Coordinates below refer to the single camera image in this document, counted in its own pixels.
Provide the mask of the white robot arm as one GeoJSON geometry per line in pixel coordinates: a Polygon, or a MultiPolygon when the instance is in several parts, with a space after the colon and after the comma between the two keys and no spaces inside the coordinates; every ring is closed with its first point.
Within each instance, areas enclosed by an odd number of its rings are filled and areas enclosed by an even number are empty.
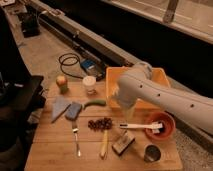
{"type": "Polygon", "coordinates": [[[122,73],[115,95],[119,106],[130,109],[142,99],[213,135],[212,98],[166,87],[151,78],[152,66],[147,62],[136,63],[122,73]]]}

